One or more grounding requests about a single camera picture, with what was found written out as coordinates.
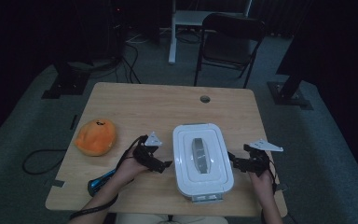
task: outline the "chair backrest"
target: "chair backrest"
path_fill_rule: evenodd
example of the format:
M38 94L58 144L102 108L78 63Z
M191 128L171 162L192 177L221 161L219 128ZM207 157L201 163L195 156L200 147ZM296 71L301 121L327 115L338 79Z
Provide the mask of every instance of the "chair backrest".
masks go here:
M212 13L202 22L203 30L215 30L218 33L235 38L261 41L266 35L266 25L257 19L230 16L224 13Z

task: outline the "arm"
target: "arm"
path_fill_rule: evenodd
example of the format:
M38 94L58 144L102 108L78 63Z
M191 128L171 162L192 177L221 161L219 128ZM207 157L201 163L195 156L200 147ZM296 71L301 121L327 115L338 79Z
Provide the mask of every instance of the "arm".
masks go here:
M132 152L133 150L128 153L127 159L121 163L120 168L116 171L112 178L109 179L109 181L82 208L82 210L109 203L117 196L121 188L126 186L142 171L147 170L147 168L138 163L135 158L130 158L132 156ZM103 223L108 213L108 210L109 209L106 208L96 213L90 213L84 216L75 217L74 219L69 221L69 224Z
M281 214L275 202L274 192L272 192L272 177L269 171L265 171L261 176L248 172L252 180L257 200L263 208L264 218L267 224L283 224Z

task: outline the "wooden table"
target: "wooden table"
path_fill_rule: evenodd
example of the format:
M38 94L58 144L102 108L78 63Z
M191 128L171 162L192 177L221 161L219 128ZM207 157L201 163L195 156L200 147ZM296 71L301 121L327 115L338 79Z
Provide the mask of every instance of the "wooden table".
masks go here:
M208 96L203 103L201 96ZM111 119L117 126L117 142L101 157L83 155L73 144L82 125L92 119ZM227 150L247 158L242 149L260 138L267 139L252 91L184 86L97 83L68 147L56 181L46 201L51 210L79 210L90 199L89 180L114 169L124 150L140 135L156 132L163 145L155 157L173 160L173 129L186 123L214 123L223 133ZM194 204L176 185L174 165L164 173L145 172L120 193L111 212L170 215L256 217L260 206L247 174L233 169L234 187L219 203ZM287 208L281 191L276 201L282 216Z

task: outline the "white plastic container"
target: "white plastic container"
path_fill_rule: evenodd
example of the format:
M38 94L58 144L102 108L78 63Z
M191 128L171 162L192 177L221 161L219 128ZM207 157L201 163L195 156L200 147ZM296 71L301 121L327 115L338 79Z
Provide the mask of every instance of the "white plastic container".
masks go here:
M179 191L193 203L223 200L234 177L223 135L215 124L184 124L173 130Z

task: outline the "black strap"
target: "black strap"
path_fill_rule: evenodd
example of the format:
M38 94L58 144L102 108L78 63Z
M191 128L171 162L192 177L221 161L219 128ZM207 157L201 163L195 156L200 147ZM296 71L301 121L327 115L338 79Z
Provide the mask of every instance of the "black strap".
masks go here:
M102 210L112 206L116 202L117 198L118 198L118 195L116 195L116 197L112 201L110 201L109 203L106 203L104 205L75 212L71 216L69 216L69 220L71 220L71 219L73 219L75 217L80 217L80 216L84 216L86 214L96 213L96 212L102 211Z

